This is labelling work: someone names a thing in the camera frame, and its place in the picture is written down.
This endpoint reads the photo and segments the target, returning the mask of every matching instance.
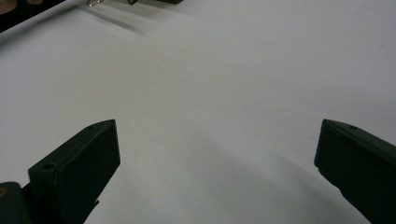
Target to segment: white surface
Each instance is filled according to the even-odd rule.
[[[87,223],[367,223],[313,159],[323,119],[396,144],[396,2],[92,10],[0,34],[0,182],[116,119],[121,167]]]

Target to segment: metal object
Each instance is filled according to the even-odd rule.
[[[396,147],[357,127],[325,119],[315,165],[372,223],[396,223]]]
[[[119,165],[115,120],[95,123],[31,167],[23,189],[0,184],[0,223],[83,223]]]
[[[98,4],[103,3],[105,0],[87,0],[87,2],[85,3],[85,6],[87,7],[94,7]]]

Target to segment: white table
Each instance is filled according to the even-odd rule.
[[[313,159],[323,119],[396,144],[395,11],[391,0],[54,8],[0,34],[0,182],[24,186],[53,149],[116,119],[121,167],[86,223],[368,223]]]

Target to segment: black object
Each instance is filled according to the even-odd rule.
[[[396,147],[357,127],[325,119],[315,165],[372,223],[396,223]]]
[[[81,224],[119,165],[115,120],[95,123],[31,167],[23,189],[0,184],[0,223]]]
[[[130,5],[133,5],[138,0],[127,0]],[[157,0],[166,3],[178,4],[183,0]],[[5,30],[18,25],[19,23],[29,20],[35,15],[40,14],[52,7],[55,7],[64,2],[64,0],[43,0],[41,5],[31,5],[26,0],[18,0],[18,6],[14,10],[0,15],[0,33]]]

